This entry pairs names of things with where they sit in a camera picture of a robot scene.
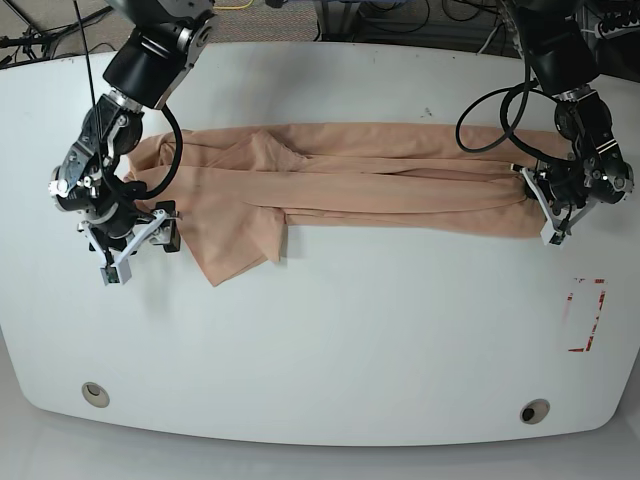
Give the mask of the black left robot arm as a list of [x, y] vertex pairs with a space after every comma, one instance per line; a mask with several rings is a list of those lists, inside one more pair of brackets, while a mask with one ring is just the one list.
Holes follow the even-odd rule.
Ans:
[[[573, 14], [579, 1], [504, 1], [502, 10], [529, 81], [513, 87], [500, 107], [500, 123], [509, 140], [538, 161], [527, 196], [557, 214], [578, 210], [591, 200], [616, 204], [634, 188], [632, 167], [624, 161], [612, 132], [610, 110], [590, 83], [599, 75], [596, 60]], [[556, 103], [554, 122], [571, 143], [571, 159], [535, 148], [514, 133], [508, 120], [513, 99], [539, 87]]]

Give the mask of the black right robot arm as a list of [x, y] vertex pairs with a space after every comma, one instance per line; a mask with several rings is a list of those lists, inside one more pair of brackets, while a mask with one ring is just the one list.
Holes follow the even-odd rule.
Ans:
[[[142, 211], [138, 202], [158, 197], [177, 173], [183, 140], [166, 102], [195, 66], [214, 18], [211, 1], [112, 1], [109, 5], [134, 29], [103, 74], [109, 92], [91, 99], [80, 134], [49, 183], [57, 207], [83, 214], [85, 232], [97, 241], [93, 251], [105, 255], [124, 250], [133, 228], [151, 223], [151, 214]], [[153, 188], [140, 181], [127, 184], [116, 175], [121, 156], [141, 139], [146, 108], [162, 112], [176, 140], [169, 172]]]

